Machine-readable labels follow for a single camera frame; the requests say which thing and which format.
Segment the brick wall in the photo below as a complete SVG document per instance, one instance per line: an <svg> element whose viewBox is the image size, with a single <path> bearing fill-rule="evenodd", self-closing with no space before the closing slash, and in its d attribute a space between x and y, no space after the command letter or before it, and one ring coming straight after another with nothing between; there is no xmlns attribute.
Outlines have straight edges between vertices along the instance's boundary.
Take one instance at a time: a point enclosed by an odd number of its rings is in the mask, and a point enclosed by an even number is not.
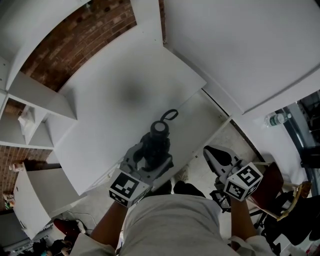
<svg viewBox="0 0 320 256"><path fill-rule="evenodd" d="M15 187L18 174L9 170L9 166L15 162L24 160L45 161L51 150L33 149L23 147L11 147L0 145L0 212L5 210L5 201L2 194L12 193Z"/></svg>
<svg viewBox="0 0 320 256"><path fill-rule="evenodd" d="M159 0L165 41L164 0ZM58 24L21 68L27 76L58 91L93 55L137 25L130 0L92 0ZM20 115L24 104L8 101L5 111Z"/></svg>

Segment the red object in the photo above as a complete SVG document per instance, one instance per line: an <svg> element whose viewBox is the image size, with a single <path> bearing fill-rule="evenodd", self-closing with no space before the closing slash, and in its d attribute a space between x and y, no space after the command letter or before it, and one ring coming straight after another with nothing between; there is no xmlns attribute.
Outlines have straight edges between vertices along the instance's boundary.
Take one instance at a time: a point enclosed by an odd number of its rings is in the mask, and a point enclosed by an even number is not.
<svg viewBox="0 0 320 256"><path fill-rule="evenodd" d="M68 239L69 241L76 240L78 235L80 234L78 224L75 220L62 220L62 219L56 218L53 221L53 224L56 226L58 230L60 230L68 238L70 238Z"/></svg>

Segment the wooden chair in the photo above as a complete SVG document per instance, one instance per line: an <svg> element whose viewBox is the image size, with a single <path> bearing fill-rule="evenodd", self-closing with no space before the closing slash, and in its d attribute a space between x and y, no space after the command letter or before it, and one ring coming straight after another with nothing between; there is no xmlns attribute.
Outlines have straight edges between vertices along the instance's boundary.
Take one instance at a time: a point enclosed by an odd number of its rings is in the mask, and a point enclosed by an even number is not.
<svg viewBox="0 0 320 256"><path fill-rule="evenodd" d="M300 185L284 182L282 174L275 162L254 162L254 164L266 166L266 170L263 173L263 178L258 188L250 196L251 200L248 200L266 214L274 217L277 221L288 216L295 208L300 197L306 198L308 196L311 189L311 182L305 181ZM285 210L282 215L277 215L270 211L270 209L272 208L273 201L278 194L282 192L283 185L294 188L294 199L289 208Z"/></svg>

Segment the person's hand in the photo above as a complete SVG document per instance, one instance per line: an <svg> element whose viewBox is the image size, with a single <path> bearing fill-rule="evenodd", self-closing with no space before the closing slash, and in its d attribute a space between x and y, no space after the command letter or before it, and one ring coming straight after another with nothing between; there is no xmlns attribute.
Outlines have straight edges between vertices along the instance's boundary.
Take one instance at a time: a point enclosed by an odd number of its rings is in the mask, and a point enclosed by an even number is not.
<svg viewBox="0 0 320 256"><path fill-rule="evenodd" d="M68 248L66 248L66 247L64 247L64 248L62 248L61 249L61 253L64 255L64 256L69 256L69 249Z"/></svg>

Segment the person's arm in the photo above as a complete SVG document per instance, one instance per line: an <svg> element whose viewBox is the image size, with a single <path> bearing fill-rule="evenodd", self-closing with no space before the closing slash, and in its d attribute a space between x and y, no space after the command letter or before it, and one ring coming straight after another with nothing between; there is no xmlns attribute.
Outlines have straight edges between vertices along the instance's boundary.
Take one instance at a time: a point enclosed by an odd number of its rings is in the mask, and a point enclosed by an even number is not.
<svg viewBox="0 0 320 256"><path fill-rule="evenodd" d="M240 202L237 199L230 197L231 200L231 234L247 240L250 237L257 235L257 231L251 221L250 213L246 200Z"/></svg>
<svg viewBox="0 0 320 256"><path fill-rule="evenodd" d="M113 202L90 237L101 244L110 245L116 250L127 211L127 207L116 201Z"/></svg>

